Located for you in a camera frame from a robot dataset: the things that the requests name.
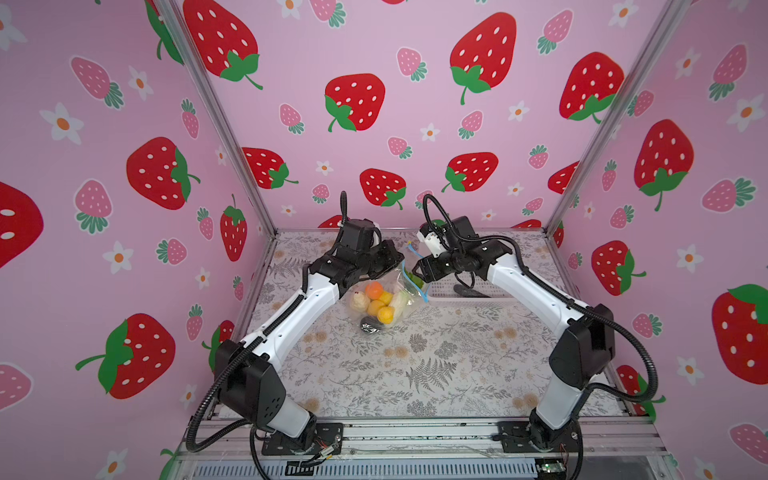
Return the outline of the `yellow orange toy fruit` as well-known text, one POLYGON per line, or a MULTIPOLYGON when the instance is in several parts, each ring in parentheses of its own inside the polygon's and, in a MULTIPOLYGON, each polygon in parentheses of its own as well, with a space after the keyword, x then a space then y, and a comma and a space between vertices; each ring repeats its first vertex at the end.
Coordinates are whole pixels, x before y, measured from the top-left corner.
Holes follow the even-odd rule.
POLYGON ((379 299, 371 300, 369 305, 368 305, 368 307, 367 307, 366 313, 369 316, 377 317, 379 311, 382 308, 384 308, 384 307, 386 307, 386 304, 384 302, 382 302, 381 300, 379 300, 379 299))

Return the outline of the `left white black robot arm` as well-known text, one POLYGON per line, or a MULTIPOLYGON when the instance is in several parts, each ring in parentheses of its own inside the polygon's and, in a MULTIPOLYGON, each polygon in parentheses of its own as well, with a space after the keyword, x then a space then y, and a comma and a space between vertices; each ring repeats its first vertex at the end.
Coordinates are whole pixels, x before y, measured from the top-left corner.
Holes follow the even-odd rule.
POLYGON ((372 221, 344 218, 330 249, 304 265, 301 285, 285 304, 242 340, 226 340, 219 346, 214 355, 215 379, 190 420, 186 450, 201 452, 246 425, 282 435, 293 450, 310 450, 315 443, 316 416, 288 397, 280 369, 315 321, 350 288, 383 277, 403 260, 404 255, 383 238, 372 221), (198 440, 201 422, 214 400, 241 419, 198 440))

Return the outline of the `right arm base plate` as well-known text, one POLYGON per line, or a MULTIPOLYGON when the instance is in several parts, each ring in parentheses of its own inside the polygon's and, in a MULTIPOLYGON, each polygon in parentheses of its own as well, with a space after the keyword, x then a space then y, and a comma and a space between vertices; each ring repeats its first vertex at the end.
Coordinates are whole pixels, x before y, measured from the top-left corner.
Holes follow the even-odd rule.
POLYGON ((501 421, 493 441, 501 443, 505 453, 549 454, 577 453, 583 444, 573 422, 559 430, 528 421, 501 421))

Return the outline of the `clear zip top bag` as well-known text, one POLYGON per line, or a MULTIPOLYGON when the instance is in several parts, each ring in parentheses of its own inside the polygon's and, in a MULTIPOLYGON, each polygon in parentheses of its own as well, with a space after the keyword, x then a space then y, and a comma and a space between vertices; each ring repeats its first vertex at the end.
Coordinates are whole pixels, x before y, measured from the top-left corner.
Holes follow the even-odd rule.
POLYGON ((413 268, 422 255, 412 241, 405 244, 404 260, 378 280, 357 284, 345 296, 345 306, 359 328, 374 334, 396 326, 429 301, 429 284, 413 268))

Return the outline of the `yellow lemon toy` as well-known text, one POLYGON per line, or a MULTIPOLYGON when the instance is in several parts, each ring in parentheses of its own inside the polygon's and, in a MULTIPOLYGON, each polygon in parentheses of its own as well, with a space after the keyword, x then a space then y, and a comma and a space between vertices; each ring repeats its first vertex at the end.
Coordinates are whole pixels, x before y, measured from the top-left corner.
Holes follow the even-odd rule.
POLYGON ((381 307, 377 312, 377 320, 384 324, 389 325, 394 321, 396 309, 391 306, 381 307))

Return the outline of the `green leaf toy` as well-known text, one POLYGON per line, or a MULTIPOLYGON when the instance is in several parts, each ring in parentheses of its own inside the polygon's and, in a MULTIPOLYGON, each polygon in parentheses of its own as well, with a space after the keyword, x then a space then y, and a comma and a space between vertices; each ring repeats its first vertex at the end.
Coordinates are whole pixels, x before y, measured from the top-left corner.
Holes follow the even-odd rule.
POLYGON ((424 282, 421 278, 410 271, 404 273, 406 284, 415 290, 421 290, 424 286, 424 282))

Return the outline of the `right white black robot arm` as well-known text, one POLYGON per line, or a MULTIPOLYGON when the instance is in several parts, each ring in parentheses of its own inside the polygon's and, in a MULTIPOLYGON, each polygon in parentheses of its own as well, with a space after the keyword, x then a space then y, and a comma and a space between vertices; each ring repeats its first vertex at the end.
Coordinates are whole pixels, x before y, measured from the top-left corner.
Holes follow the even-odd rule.
POLYGON ((576 430, 581 409, 596 390, 637 404, 656 396, 657 368, 642 343, 615 322, 604 305, 589 306, 536 274, 514 239, 480 236, 465 217, 442 223, 427 220, 418 238, 429 251, 414 268, 423 282, 470 273, 516 298, 555 335, 557 342, 549 356, 552 377, 527 427, 528 440, 536 449, 552 450, 576 430), (635 348, 645 365, 642 390, 625 393, 593 379, 613 360, 617 335, 635 348))

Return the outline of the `white daikon toy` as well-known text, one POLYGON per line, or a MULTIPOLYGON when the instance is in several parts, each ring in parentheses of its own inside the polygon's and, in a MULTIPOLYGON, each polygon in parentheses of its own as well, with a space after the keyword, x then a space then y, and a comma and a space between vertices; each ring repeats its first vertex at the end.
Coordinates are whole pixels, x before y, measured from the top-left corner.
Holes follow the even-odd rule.
POLYGON ((400 318, 411 303, 411 295, 406 290, 400 290, 393 295, 389 307, 393 309, 393 318, 400 318))

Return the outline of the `beige garlic toy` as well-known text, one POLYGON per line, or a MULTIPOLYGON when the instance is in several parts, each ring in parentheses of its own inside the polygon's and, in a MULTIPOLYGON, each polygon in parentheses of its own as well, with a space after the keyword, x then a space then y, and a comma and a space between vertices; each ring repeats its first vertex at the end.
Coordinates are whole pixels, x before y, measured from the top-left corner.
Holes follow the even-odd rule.
POLYGON ((364 313, 368 310, 370 305, 370 299, 362 291, 356 291, 353 293, 350 300, 350 308, 356 312, 364 313))

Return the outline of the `black round toy food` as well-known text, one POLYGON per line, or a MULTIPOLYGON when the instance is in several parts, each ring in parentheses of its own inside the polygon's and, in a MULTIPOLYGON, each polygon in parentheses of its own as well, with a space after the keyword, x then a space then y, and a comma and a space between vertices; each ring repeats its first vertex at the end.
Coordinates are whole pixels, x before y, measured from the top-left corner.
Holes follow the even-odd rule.
POLYGON ((368 334, 383 330, 385 326, 375 317, 365 316, 360 320, 360 329, 368 334))

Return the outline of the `orange tangerine toy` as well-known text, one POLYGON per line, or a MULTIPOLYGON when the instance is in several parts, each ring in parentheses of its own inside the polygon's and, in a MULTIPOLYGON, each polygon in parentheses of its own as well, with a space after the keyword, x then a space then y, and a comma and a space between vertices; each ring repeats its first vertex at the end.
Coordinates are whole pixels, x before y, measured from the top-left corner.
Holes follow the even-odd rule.
POLYGON ((378 300, 383 295, 384 288, 380 282, 373 281, 365 287, 365 293, 370 300, 378 300))

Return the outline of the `white plastic basket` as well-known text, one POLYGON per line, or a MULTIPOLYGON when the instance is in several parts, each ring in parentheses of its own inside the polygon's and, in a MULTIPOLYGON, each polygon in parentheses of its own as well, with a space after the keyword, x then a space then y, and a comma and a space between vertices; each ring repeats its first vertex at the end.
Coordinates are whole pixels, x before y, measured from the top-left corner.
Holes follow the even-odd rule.
POLYGON ((499 239, 507 243, 513 249, 512 255, 500 257, 496 264, 488 270, 488 279, 483 280, 473 273, 459 273, 449 275, 441 280, 429 284, 429 303, 434 304, 460 304, 472 301, 481 303, 504 303, 511 298, 530 300, 532 294, 537 291, 536 284, 529 279, 525 270, 521 267, 520 255, 508 238, 490 235, 491 239, 499 239), (489 298, 461 298, 453 290, 455 284, 462 284, 474 288, 489 295, 489 298))

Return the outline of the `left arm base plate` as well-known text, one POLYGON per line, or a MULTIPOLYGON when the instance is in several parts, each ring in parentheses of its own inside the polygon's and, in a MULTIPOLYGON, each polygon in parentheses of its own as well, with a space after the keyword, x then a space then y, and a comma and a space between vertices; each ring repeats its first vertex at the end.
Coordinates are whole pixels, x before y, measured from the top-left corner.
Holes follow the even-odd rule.
POLYGON ((310 423, 296 438, 275 431, 263 441, 261 454, 264 456, 339 454, 343 433, 344 424, 339 422, 310 423))

